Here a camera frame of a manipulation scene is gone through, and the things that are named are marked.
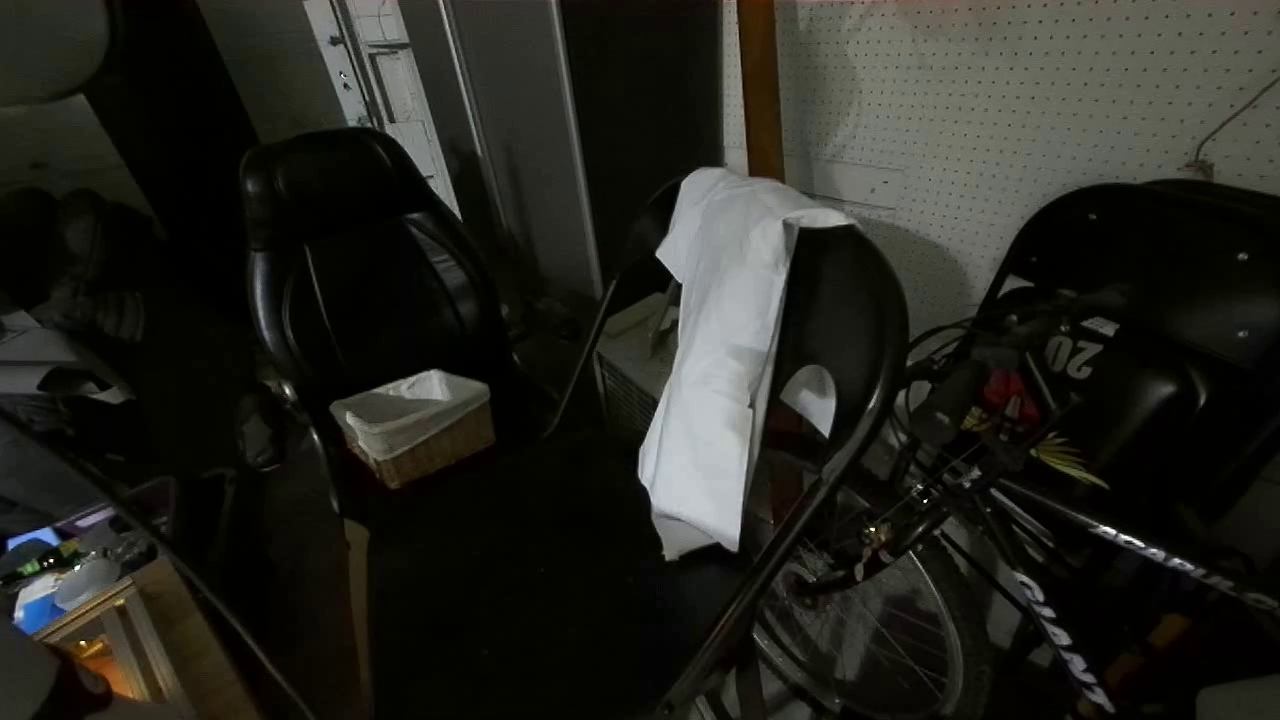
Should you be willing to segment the white cloth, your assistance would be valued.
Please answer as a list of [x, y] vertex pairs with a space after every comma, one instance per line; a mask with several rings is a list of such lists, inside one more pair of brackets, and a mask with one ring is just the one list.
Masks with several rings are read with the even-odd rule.
[[852, 230], [852, 215], [733, 167], [698, 167], [676, 189], [657, 247], [682, 283], [676, 358], [637, 457], [663, 561], [741, 548], [761, 383], [809, 230]]

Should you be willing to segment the black folding chair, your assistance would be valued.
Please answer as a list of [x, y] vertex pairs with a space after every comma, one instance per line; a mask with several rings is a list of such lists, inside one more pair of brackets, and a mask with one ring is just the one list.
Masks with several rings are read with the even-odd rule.
[[852, 230], [796, 238], [741, 548], [662, 557], [642, 443], [567, 428], [428, 480], [377, 553], [377, 720], [685, 720], [889, 415], [906, 293]]
[[1226, 516], [1278, 457], [1280, 199], [1088, 183], [1007, 244], [986, 318], [1031, 319], [1063, 436], [1117, 494]]

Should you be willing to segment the black office chair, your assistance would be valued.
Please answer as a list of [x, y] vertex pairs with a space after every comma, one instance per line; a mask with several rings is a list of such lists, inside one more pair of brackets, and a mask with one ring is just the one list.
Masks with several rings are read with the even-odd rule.
[[242, 204], [257, 341], [310, 406], [423, 370], [513, 377], [482, 247], [388, 131], [259, 143]]

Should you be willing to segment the white lined wicker basket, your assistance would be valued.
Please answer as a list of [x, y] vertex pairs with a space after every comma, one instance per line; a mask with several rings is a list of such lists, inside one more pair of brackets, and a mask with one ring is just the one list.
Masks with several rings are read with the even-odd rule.
[[490, 383], [439, 370], [333, 400], [327, 411], [386, 489], [408, 489], [495, 443]]

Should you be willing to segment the brown wooden plank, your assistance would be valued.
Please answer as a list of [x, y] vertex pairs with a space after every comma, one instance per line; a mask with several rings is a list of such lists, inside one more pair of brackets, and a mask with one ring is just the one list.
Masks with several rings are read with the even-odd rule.
[[738, 0], [746, 143], [753, 175], [783, 175], [778, 0]]

